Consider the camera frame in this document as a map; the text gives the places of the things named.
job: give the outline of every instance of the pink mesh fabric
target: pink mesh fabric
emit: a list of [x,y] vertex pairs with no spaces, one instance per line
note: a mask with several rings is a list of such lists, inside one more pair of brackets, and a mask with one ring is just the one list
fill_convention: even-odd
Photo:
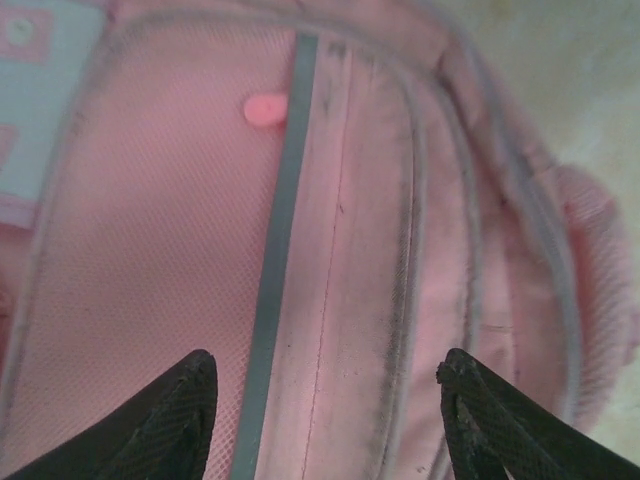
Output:
[[454,346],[592,425],[638,343],[622,222],[464,35],[410,0],[180,6],[114,5],[37,228],[0,229],[0,475],[205,348],[228,477],[285,129],[243,106],[289,90],[297,29],[320,41],[256,478],[443,478]]

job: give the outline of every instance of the floor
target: floor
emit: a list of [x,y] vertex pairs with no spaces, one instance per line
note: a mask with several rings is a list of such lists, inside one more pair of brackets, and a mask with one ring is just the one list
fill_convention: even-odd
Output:
[[[617,192],[640,271],[640,0],[440,3],[498,67],[560,161]],[[640,355],[591,435],[640,464],[638,431]]]

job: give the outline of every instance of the backpack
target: backpack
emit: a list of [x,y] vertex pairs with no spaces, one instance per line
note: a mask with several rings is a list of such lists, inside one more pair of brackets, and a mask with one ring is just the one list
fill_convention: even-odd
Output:
[[2,0],[0,476],[188,352],[206,479],[452,478],[460,347],[587,431],[638,343],[615,199],[418,0]]

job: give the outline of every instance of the pink button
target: pink button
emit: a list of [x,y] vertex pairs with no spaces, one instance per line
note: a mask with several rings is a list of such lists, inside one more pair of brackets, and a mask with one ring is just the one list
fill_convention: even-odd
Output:
[[48,10],[0,5],[0,58],[44,63],[52,30]]
[[9,160],[11,149],[18,138],[18,129],[13,125],[0,125],[0,171]]
[[244,104],[244,116],[256,127],[271,127],[287,120],[289,97],[284,93],[267,93],[250,97]]

